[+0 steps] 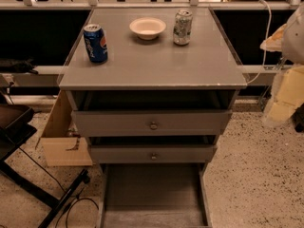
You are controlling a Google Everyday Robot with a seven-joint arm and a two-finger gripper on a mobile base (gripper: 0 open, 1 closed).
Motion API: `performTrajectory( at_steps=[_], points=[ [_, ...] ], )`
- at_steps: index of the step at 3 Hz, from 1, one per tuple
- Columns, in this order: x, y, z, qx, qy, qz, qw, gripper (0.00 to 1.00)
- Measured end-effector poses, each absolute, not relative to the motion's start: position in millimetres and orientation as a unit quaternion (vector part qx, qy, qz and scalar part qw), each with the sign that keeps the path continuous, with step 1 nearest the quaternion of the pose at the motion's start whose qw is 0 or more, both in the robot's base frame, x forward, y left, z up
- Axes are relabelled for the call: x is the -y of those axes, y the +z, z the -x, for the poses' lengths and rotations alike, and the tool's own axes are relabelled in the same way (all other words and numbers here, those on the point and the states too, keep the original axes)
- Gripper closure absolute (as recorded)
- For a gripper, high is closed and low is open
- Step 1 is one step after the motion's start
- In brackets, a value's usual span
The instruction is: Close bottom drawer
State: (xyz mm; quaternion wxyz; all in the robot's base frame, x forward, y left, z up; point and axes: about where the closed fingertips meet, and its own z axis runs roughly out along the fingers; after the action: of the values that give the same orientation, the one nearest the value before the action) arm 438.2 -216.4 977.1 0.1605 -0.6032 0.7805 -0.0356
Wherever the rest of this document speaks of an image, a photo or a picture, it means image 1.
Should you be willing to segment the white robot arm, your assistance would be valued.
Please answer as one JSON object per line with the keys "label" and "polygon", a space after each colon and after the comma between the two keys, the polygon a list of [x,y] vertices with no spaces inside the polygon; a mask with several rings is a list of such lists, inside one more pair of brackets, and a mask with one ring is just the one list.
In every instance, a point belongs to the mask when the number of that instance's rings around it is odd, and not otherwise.
{"label": "white robot arm", "polygon": [[284,59],[293,63],[274,77],[271,99],[265,106],[262,121],[277,127],[289,120],[304,104],[304,5],[300,5],[287,23],[264,40],[264,51],[282,53]]}

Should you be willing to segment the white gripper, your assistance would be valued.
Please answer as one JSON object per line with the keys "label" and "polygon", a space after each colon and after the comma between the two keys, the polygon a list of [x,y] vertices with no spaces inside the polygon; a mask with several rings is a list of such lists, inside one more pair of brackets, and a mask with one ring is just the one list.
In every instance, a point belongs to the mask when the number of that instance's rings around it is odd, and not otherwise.
{"label": "white gripper", "polygon": [[[279,27],[265,39],[260,48],[264,51],[281,52],[282,38],[286,24]],[[271,99],[265,106],[262,121],[266,126],[277,127],[285,124],[304,104],[304,66],[295,64],[281,70],[274,78]]]}

